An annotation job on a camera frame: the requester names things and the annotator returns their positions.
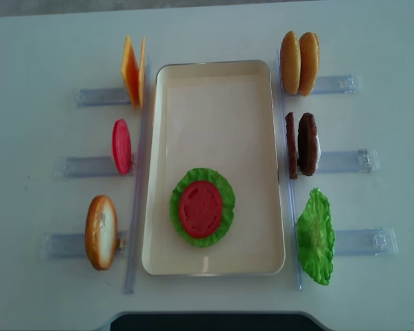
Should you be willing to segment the upright green lettuce leaf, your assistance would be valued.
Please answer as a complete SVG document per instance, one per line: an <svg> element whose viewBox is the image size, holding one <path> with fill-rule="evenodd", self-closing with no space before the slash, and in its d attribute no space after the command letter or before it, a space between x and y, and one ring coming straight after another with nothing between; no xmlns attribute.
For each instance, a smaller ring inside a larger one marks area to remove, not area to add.
<svg viewBox="0 0 414 331"><path fill-rule="evenodd" d="M335 231L330 202L319 188L310 191L296 233L302 270L315 283L328 285L334 268Z"/></svg>

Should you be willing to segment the clear holder rail for patties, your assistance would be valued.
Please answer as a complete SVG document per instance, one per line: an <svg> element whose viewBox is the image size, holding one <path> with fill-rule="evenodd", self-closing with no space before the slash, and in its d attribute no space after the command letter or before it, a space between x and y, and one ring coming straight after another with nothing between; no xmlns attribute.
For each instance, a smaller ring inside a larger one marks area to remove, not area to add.
<svg viewBox="0 0 414 331"><path fill-rule="evenodd" d="M376 150L321 152L315 174L363 173L380 170Z"/></svg>

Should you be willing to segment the right golden bun half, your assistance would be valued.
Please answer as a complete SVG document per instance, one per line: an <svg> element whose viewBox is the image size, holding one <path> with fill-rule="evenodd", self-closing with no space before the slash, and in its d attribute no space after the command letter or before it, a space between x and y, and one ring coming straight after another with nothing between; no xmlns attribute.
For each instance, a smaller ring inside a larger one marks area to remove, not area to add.
<svg viewBox="0 0 414 331"><path fill-rule="evenodd" d="M299 39L299 47L301 72L298 91L305 97L311 93L319 70L320 49L317 35L314 32L304 33Z"/></svg>

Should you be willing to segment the left orange cheese slice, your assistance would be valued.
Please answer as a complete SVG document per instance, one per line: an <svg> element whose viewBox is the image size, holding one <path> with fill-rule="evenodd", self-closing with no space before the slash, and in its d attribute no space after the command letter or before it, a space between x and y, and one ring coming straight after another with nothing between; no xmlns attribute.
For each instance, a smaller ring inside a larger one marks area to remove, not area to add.
<svg viewBox="0 0 414 331"><path fill-rule="evenodd" d="M139 102L138 74L139 68L133 50L132 41L131 38L127 35L124 44L123 59L121 63L121 75L123 77L126 90L130 97L133 108L136 108Z"/></svg>

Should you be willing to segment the long clear left rail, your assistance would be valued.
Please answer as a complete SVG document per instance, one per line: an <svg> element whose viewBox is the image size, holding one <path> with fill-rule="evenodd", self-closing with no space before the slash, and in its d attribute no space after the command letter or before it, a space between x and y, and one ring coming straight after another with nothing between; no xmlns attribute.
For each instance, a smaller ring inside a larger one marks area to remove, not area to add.
<svg viewBox="0 0 414 331"><path fill-rule="evenodd" d="M143 189L146 182L146 146L149 131L149 112L150 112L150 57L146 56L146 73L145 73L145 100L144 109L141 115L141 132L139 136L139 147L137 151L137 172L135 180L135 196L133 201L132 220L130 224L129 249L126 265L126 275L124 280L124 293L132 294L134 292L135 277L137 270L137 242L139 236L139 221L141 216Z"/></svg>

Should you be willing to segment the red tomato slice on tray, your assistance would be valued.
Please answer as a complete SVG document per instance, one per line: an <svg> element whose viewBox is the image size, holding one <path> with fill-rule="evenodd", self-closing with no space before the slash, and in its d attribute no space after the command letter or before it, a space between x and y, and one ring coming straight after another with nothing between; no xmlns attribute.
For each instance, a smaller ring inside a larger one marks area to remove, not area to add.
<svg viewBox="0 0 414 331"><path fill-rule="evenodd" d="M223 203L219 190L209 181L194 181L182 193L179 220L196 239L212 235L219 227Z"/></svg>

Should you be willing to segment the long clear rail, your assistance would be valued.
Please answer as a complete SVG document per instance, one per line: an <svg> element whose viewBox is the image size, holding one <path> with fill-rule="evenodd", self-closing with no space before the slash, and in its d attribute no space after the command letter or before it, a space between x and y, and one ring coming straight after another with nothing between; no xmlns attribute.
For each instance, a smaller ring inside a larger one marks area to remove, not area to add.
<svg viewBox="0 0 414 331"><path fill-rule="evenodd" d="M143 189L146 182L146 146L149 131L149 112L150 112L150 57L146 56L146 73L145 73L145 100L144 109L141 115L141 132L139 136L139 147L137 151L137 172L135 180L135 196L133 201L132 220L130 224L129 249L126 265L126 275L124 280L124 293L132 294L134 292L135 277L137 270L137 242L139 236L139 221L141 216Z"/></svg>
<svg viewBox="0 0 414 331"><path fill-rule="evenodd" d="M288 142L286 138L286 120L285 120L285 105L284 105L284 88L282 83L282 75L280 68L280 48L277 49L277 73L279 76L279 83L277 84L277 98L279 105L280 126L282 129L282 139L284 142L284 169L285 169L285 182L286 182L286 196L288 206L288 220L290 224L290 239L292 245L293 264L295 272L296 288L302 291L302 269L298 259L298 247L297 247L297 233L296 233L296 209L295 209L295 192L293 183L289 175L289 158L288 158Z"/></svg>

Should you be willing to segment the clear holder rail for lettuce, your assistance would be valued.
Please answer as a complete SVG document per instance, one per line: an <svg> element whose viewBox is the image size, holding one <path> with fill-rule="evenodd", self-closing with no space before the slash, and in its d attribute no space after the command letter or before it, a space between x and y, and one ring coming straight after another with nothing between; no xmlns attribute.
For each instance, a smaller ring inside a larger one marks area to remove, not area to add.
<svg viewBox="0 0 414 331"><path fill-rule="evenodd" d="M398 247L392 227L335 232L335 256L391 255Z"/></svg>

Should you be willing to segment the clear holder rail for buns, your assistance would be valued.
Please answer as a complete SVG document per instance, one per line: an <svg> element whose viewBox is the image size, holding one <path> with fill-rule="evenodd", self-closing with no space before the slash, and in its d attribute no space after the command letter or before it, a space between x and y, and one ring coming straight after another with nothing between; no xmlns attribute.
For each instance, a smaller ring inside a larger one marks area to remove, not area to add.
<svg viewBox="0 0 414 331"><path fill-rule="evenodd" d="M341 74L318 76L310 95L313 94L356 94L362 89L360 76Z"/></svg>

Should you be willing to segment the brown meat patty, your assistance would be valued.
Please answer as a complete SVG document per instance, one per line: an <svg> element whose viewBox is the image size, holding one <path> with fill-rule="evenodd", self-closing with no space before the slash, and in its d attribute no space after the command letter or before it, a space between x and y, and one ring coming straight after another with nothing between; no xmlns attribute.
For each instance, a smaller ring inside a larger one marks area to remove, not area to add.
<svg viewBox="0 0 414 331"><path fill-rule="evenodd" d="M314 115L306 112L298 126L299 168L302 174L312 176L315 173L318 157L317 126Z"/></svg>
<svg viewBox="0 0 414 331"><path fill-rule="evenodd" d="M295 125L294 116L289 112L285 116L286 121L286 139L288 148L288 170L291 179L297 179L297 155L296 155L296 141L295 141Z"/></svg>

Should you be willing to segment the clear holder rail for tomato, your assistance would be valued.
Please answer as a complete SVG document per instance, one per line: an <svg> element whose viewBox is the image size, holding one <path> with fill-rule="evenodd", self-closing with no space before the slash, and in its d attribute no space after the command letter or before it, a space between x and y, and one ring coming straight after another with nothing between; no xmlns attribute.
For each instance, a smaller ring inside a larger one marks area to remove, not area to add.
<svg viewBox="0 0 414 331"><path fill-rule="evenodd" d="M59 157L53 175L68 179L122 176L113 157Z"/></svg>

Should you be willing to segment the cream rectangular tray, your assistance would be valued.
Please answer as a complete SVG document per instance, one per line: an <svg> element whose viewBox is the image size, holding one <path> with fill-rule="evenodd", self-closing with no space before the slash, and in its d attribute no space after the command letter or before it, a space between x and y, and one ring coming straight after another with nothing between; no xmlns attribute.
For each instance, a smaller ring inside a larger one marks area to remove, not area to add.
<svg viewBox="0 0 414 331"><path fill-rule="evenodd" d="M203 239L171 219L176 189L223 176L233 218ZM275 274L285 262L271 77L261 60L167 65L156 79L142 244L153 276Z"/></svg>

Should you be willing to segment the green lettuce leaf on tray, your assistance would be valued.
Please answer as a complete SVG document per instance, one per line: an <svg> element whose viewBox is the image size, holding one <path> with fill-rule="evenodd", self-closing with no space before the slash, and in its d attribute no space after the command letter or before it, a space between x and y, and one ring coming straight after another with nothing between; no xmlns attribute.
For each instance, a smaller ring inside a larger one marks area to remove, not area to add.
<svg viewBox="0 0 414 331"><path fill-rule="evenodd" d="M209 181L217 187L222 197L223 210L221 223L218 229L209 237L196 239L190 236L183 228L179 220L179 201L183 191L194 181ZM218 243L229 231L234 219L235 193L227 179L218 171L210 168L193 168L183 176L173 189L169 201L170 221L179 234L186 242L199 248L207 248Z"/></svg>

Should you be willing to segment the orange cheese slice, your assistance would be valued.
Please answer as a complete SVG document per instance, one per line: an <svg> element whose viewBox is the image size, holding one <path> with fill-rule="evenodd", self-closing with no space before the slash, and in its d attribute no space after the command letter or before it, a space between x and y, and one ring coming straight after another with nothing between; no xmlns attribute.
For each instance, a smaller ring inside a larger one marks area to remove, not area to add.
<svg viewBox="0 0 414 331"><path fill-rule="evenodd" d="M139 102L138 74L139 68L133 50L132 41L131 38L127 35L124 44L123 59L121 63L121 75L123 77L126 90L130 97L133 108L136 108Z"/></svg>
<svg viewBox="0 0 414 331"><path fill-rule="evenodd" d="M143 37L141 43L141 56L139 64L138 75L138 93L139 93L139 106L140 109L144 109L144 89L145 89L145 75L146 75L146 54L145 54L146 38Z"/></svg>

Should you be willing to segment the clear holder rail for cheese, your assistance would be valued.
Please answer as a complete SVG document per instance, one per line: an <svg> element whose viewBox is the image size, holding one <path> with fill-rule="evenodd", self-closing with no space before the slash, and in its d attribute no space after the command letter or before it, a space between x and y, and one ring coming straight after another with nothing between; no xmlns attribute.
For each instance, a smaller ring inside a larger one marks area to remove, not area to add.
<svg viewBox="0 0 414 331"><path fill-rule="evenodd" d="M78 107L116 106L131 104L124 88L79 89L76 103Z"/></svg>

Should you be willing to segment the right orange cheese slice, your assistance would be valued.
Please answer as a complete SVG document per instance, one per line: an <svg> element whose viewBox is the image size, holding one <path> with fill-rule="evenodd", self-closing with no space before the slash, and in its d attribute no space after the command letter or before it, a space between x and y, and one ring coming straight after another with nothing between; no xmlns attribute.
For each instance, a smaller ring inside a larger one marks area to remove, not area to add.
<svg viewBox="0 0 414 331"><path fill-rule="evenodd" d="M144 109L144 89L145 89L145 75L146 75L146 54L145 54L146 38L143 37L141 43L141 56L139 64L138 75L138 93L139 93L139 106L140 109Z"/></svg>

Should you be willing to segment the long clear right rail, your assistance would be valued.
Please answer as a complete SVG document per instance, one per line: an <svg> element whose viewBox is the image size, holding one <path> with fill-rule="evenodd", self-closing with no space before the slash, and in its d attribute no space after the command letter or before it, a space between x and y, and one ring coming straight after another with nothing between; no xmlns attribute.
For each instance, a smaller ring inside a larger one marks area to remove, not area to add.
<svg viewBox="0 0 414 331"><path fill-rule="evenodd" d="M295 209L295 192L293 183L289 175L289 158L288 158L288 142L286 138L286 120L285 120L285 105L284 105L284 88L282 83L282 75L280 68L280 48L277 49L277 73L279 76L279 83L277 84L277 98L279 105L280 126L282 129L282 139L284 142L284 169L285 169L285 182L286 182L286 196L288 206L288 220L290 224L290 239L292 245L293 264L295 272L296 288L302 291L302 269L298 259L298 247L297 247L297 233L296 233L296 209Z"/></svg>

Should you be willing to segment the sliced bread with crust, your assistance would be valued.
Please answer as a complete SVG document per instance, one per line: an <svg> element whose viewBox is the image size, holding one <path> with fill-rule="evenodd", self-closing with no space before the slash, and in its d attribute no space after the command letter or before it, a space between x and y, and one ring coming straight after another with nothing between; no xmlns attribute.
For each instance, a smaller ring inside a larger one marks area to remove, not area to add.
<svg viewBox="0 0 414 331"><path fill-rule="evenodd" d="M96 270L108 270L117 249L117 213L106 195L96 196L86 217L85 248Z"/></svg>

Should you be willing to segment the black panel at bottom edge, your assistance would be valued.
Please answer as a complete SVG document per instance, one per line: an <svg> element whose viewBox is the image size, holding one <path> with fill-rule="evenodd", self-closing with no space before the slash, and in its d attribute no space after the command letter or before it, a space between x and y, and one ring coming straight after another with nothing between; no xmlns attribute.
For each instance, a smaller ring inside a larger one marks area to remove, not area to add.
<svg viewBox="0 0 414 331"><path fill-rule="evenodd" d="M322 330L300 314L144 313L115 319L111 330Z"/></svg>

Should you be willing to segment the clear holder rail for bread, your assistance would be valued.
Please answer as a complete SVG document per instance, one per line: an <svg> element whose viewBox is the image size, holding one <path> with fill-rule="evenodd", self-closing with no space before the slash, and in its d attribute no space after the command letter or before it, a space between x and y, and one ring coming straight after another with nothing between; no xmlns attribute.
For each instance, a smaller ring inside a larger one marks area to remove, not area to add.
<svg viewBox="0 0 414 331"><path fill-rule="evenodd" d="M45 233L39 242L43 260L87 258L84 234Z"/></svg>

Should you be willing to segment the upright red tomato slice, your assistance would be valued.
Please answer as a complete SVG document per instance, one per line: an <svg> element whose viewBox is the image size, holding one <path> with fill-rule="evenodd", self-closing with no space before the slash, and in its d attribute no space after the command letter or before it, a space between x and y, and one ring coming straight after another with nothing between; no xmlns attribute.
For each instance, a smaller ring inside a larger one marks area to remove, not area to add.
<svg viewBox="0 0 414 331"><path fill-rule="evenodd" d="M132 167L130 132L124 119L115 122L112 131L112 154L120 174L128 174Z"/></svg>

